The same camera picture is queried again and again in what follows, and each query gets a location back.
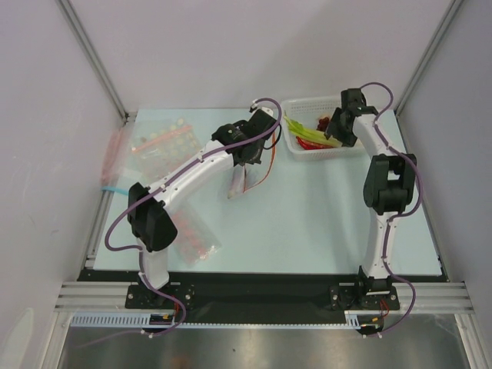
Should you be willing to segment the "clear orange-zipper zip bag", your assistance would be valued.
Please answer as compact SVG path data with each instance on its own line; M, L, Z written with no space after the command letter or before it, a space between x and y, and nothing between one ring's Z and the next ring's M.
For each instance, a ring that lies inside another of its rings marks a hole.
M268 167L265 169L264 172L262 172L259 169L254 169L252 165L245 165L247 169L247 181L246 181L246 190L244 194L251 189L257 187L258 185L262 184L269 176L271 173L274 160L276 157L276 145L278 143L278 140L281 138L281 129L279 129L278 133L276 134L275 132L272 135L271 139L271 146L267 147L266 151L270 153L270 160L268 162Z

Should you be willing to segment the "green onion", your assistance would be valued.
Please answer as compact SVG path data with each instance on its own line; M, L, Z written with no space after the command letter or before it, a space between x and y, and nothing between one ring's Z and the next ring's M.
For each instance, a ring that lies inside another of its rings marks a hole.
M330 145L331 148L340 148L342 144L335 138L326 138L324 132L318 131L312 128L306 128L302 123L290 119L287 115L283 117L287 123L287 127L290 133L296 138L297 136L304 140L316 142L322 145Z

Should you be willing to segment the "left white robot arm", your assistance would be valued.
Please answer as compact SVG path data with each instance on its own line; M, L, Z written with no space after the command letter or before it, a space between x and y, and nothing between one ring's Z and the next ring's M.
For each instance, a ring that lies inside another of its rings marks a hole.
M131 233L142 248L142 298L153 308L169 299L168 251L178 236L173 217L187 198L216 175L234 167L261 163L264 143L278 125L270 108L253 110L248 120L222 125L192 158L149 187L136 183L129 190Z

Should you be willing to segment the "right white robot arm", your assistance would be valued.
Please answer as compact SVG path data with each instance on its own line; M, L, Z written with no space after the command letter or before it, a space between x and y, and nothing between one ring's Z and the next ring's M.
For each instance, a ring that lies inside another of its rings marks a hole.
M373 308L392 295L391 253L399 218L413 201L416 158L400 153L379 127L378 110L359 88L341 92L325 136L344 147L360 142L371 162L363 186L363 199L371 223L366 255L354 286L355 301Z

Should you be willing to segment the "purple eggplant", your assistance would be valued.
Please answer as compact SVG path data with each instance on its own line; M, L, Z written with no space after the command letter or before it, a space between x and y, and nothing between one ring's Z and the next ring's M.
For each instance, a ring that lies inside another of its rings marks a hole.
M231 183L228 188L228 199L231 200L244 194L246 190L247 169L245 166L237 166L233 170Z

